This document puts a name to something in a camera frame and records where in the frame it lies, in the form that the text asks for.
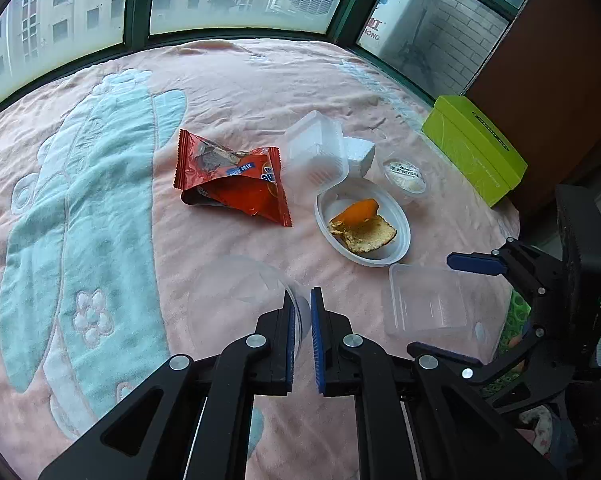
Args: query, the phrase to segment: white styrofoam block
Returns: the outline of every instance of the white styrofoam block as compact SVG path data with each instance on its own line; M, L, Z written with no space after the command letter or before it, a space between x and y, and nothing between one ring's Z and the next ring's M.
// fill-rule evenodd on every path
M362 178L371 168L376 153L376 144L357 137L345 137L344 147L349 160L349 176Z

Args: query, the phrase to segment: bed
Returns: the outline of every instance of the bed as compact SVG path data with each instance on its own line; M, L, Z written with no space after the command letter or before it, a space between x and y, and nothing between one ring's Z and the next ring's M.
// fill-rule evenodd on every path
M443 267L449 252L488 252L519 231L504 200L488 208L420 132L428 108L334 46L286 40L196 41L111 60L43 86L0 114L0 452L23 479L40 471L171 354L224 341L218 316L190 329L194 278L245 255L322 286L329 310L406 356L383 328L387 269L333 250L313 214L294 226L192 208L173 187L178 129L233 150L284 143L311 110L346 136L400 147L437 175L406 208L404 262ZM373 168L367 176L374 180ZM493 348L511 289L476 305ZM245 333L253 330L245 326ZM490 360L462 341L453 349ZM357 478L353 400L323 399L311 342L293 392L257 397L248 479Z

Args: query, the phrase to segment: brown wooden panel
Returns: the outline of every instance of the brown wooden panel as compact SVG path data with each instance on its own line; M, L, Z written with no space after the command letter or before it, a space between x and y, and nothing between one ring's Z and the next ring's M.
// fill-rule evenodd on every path
M528 218L601 137L597 3L528 0L467 97L529 164L509 194Z

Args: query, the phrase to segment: white brick wall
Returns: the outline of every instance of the white brick wall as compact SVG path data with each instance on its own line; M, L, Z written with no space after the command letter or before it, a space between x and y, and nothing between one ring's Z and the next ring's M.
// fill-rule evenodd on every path
M484 62L507 21L476 0L441 0L416 44L431 68L435 94L458 94Z

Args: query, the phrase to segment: white flower embroidery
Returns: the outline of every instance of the white flower embroidery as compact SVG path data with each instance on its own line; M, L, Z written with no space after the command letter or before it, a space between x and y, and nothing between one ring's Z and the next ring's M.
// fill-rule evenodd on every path
M81 290L76 295L74 330L79 332L87 348L96 348L101 338L114 332L114 320L107 312L104 292L97 288L93 294Z

